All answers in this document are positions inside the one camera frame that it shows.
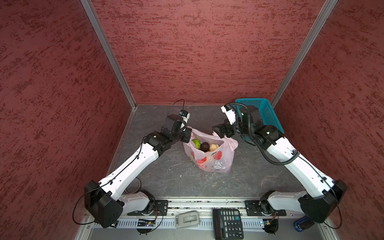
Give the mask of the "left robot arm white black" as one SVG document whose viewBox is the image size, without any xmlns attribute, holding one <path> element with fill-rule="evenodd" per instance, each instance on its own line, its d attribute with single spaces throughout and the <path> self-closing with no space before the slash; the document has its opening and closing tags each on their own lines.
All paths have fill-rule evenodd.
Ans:
<svg viewBox="0 0 384 240">
<path fill-rule="evenodd" d="M 192 129 L 187 127 L 190 114 L 182 110 L 166 117 L 160 132 L 143 137 L 136 152 L 120 167 L 98 182 L 90 181 L 84 188 L 86 210 L 103 228 L 111 227 L 122 215 L 127 201 L 121 201 L 125 189 L 152 162 L 177 142 L 188 143 Z"/>
</svg>

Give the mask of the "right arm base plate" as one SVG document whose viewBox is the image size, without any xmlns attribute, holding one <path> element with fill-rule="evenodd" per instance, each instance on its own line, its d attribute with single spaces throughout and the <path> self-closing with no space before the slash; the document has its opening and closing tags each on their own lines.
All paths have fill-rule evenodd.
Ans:
<svg viewBox="0 0 384 240">
<path fill-rule="evenodd" d="M 259 200 L 246 200 L 245 209 L 248 216 L 257 217 L 285 217 L 287 215 L 285 210 L 275 210 L 267 201 Z"/>
</svg>

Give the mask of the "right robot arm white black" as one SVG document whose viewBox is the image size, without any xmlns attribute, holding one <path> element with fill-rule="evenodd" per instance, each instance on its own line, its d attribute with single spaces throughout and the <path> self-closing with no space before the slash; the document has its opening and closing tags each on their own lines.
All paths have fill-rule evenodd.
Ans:
<svg viewBox="0 0 384 240">
<path fill-rule="evenodd" d="M 266 215 L 285 210 L 304 214 L 315 223 L 324 223 L 347 191 L 341 180 L 333 180 L 307 160 L 277 127 L 265 125 L 258 108 L 241 103 L 221 107 L 227 119 L 212 129 L 220 138 L 239 135 L 256 146 L 264 159 L 274 166 L 286 167 L 304 191 L 269 191 L 260 198 L 259 209 Z"/>
</svg>

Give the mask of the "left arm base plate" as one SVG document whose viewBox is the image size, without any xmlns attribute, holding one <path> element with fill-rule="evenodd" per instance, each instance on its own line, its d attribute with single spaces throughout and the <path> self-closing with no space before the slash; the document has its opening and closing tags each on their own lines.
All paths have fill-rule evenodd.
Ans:
<svg viewBox="0 0 384 240">
<path fill-rule="evenodd" d="M 153 207 L 151 210 L 147 211 L 135 211 L 131 213 L 125 214 L 126 216 L 150 216 L 150 217 L 155 217 L 155 216 L 166 216 L 168 212 L 168 206 L 169 206 L 169 201 L 168 200 L 154 200 L 153 201 Z"/>
</svg>

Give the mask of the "pink plastic bag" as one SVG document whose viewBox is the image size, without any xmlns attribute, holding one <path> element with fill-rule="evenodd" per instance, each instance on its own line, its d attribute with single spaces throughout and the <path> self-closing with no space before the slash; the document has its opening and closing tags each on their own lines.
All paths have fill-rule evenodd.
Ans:
<svg viewBox="0 0 384 240">
<path fill-rule="evenodd" d="M 220 147 L 214 152 L 203 152 L 198 150 L 194 139 L 199 139 L 201 143 L 207 142 L 217 144 Z M 210 173 L 229 173 L 235 156 L 235 150 L 238 148 L 238 142 L 232 138 L 220 138 L 216 133 L 211 135 L 199 130 L 192 129 L 191 139 L 184 143 L 184 150 L 190 160 L 201 170 Z"/>
</svg>

